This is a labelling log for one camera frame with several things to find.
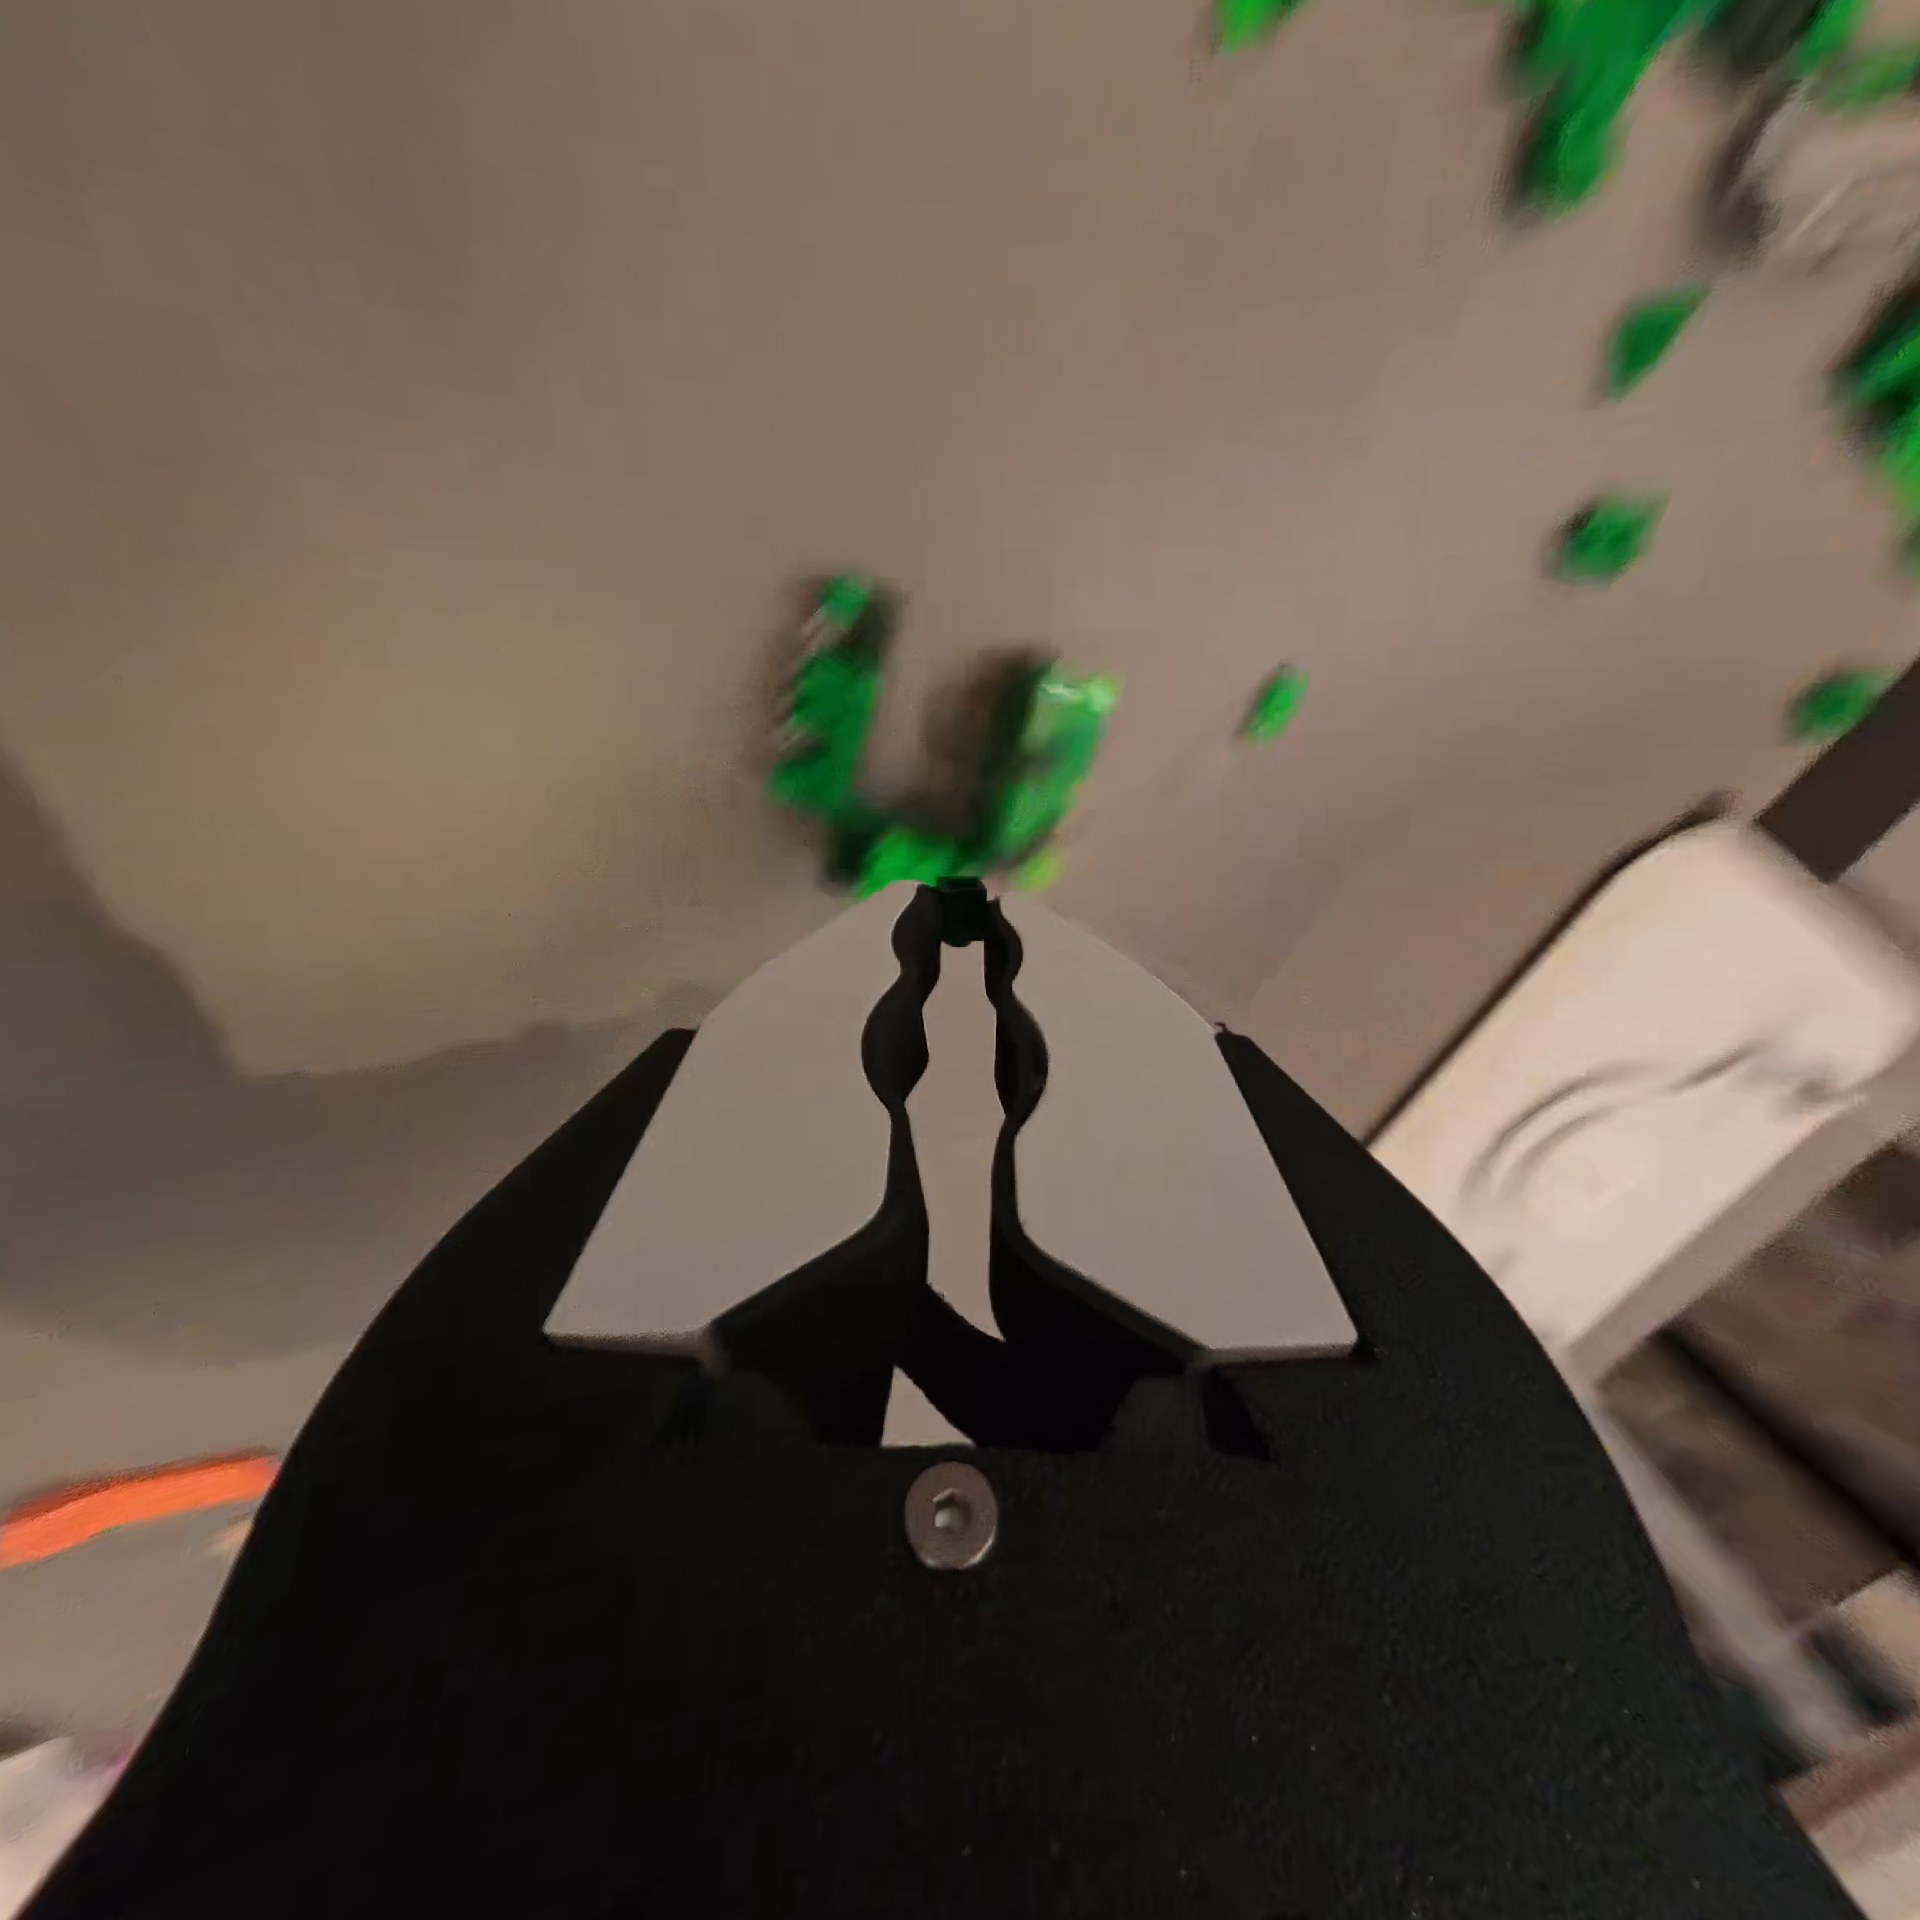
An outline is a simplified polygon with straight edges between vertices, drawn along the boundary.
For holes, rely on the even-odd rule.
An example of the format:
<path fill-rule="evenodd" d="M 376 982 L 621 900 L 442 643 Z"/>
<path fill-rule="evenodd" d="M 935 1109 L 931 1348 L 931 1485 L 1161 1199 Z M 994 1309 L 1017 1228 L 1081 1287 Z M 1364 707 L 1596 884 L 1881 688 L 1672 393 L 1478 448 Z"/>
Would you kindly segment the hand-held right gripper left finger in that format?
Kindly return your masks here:
<path fill-rule="evenodd" d="M 927 1283 L 911 1102 L 941 900 L 886 885 L 698 1026 L 546 1313 L 571 1348 L 783 1373 L 889 1363 Z"/>

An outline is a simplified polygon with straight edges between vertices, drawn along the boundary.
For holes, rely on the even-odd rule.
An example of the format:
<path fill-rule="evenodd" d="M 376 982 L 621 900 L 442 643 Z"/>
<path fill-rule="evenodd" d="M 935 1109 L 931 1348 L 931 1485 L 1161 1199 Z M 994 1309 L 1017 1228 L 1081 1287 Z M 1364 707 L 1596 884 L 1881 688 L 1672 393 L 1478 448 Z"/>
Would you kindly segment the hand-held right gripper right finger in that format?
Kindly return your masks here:
<path fill-rule="evenodd" d="M 1349 1357 L 1359 1330 L 1220 1031 L 1030 896 L 980 905 L 994 1330 L 1120 1371 Z"/>

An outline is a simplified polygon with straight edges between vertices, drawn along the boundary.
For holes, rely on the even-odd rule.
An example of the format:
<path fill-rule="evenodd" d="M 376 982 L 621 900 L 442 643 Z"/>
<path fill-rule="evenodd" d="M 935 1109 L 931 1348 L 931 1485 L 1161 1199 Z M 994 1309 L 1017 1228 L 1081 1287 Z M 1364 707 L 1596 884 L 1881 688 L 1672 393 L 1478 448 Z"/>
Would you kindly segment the grey desk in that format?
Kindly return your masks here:
<path fill-rule="evenodd" d="M 836 902 L 794 601 L 1120 682 L 1050 904 L 1346 1124 L 1612 853 L 1916 651 L 1824 401 L 1884 266 L 1703 268 L 1726 97 L 1503 216 L 1495 4 L 5 4 L 5 1503 L 284 1446 L 433 1242 Z M 1604 492 L 1623 577 L 1553 576 Z M 1238 736 L 1263 679 L 1295 723 Z"/>

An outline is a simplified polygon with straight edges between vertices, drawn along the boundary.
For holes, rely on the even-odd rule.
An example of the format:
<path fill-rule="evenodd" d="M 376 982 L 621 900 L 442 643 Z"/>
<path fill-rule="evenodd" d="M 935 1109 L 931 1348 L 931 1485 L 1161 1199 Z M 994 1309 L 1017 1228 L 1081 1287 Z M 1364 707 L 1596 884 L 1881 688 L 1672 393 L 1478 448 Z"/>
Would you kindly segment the green brick cluster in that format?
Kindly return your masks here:
<path fill-rule="evenodd" d="M 864 572 L 812 588 L 785 679 L 767 792 L 820 838 L 826 884 L 856 900 L 895 884 L 1049 873 L 1107 748 L 1123 682 L 1046 653 L 991 661 L 972 759 L 946 798 L 869 785 L 902 601 Z"/>

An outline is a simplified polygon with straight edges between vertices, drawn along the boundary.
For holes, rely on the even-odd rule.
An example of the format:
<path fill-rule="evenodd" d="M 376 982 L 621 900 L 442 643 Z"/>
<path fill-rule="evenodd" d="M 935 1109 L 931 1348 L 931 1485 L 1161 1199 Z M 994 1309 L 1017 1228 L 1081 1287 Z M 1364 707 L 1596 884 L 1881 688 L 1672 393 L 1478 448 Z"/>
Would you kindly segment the book stand with white base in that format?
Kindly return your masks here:
<path fill-rule="evenodd" d="M 1373 1151 L 1571 1361 L 1916 1044 L 1916 958 L 1766 832 L 1625 862 Z"/>

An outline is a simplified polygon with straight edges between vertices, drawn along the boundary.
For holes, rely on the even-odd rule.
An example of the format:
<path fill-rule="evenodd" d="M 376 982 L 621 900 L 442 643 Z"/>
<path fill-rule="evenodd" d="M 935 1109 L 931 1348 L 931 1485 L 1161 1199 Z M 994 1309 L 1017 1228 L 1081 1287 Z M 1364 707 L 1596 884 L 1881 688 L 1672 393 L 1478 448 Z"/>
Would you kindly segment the orange red strip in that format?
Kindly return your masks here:
<path fill-rule="evenodd" d="M 252 1508 L 278 1471 L 275 1451 L 226 1451 L 31 1493 L 5 1510 L 3 1570 L 42 1566 L 126 1528 Z"/>

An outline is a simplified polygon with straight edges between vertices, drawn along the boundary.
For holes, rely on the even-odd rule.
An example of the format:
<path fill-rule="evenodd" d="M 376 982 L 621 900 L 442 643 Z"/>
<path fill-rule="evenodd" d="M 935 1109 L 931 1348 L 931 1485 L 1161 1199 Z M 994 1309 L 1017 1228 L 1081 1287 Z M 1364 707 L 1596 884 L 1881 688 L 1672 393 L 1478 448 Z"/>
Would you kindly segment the pile of green bricks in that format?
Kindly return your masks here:
<path fill-rule="evenodd" d="M 1630 103 L 1690 46 L 1711 78 L 1818 107 L 1876 109 L 1916 93 L 1916 36 L 1876 37 L 1865 2 L 1512 4 L 1506 75 L 1522 107 L 1506 200 L 1548 220 L 1586 204 L 1620 160 Z"/>

